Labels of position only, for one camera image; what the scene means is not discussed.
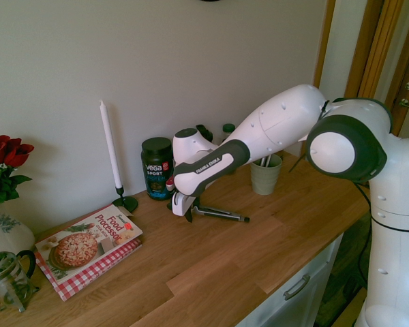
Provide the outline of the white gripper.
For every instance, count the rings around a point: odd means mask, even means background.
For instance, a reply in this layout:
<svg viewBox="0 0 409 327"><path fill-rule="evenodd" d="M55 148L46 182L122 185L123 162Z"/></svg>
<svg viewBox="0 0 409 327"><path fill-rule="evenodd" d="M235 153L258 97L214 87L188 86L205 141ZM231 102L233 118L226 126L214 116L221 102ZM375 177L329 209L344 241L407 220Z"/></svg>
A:
<svg viewBox="0 0 409 327"><path fill-rule="evenodd" d="M174 215L184 216L188 222L192 222L191 205L196 198L192 196L186 196L178 191L175 191L170 203L170 209Z"/></svg>

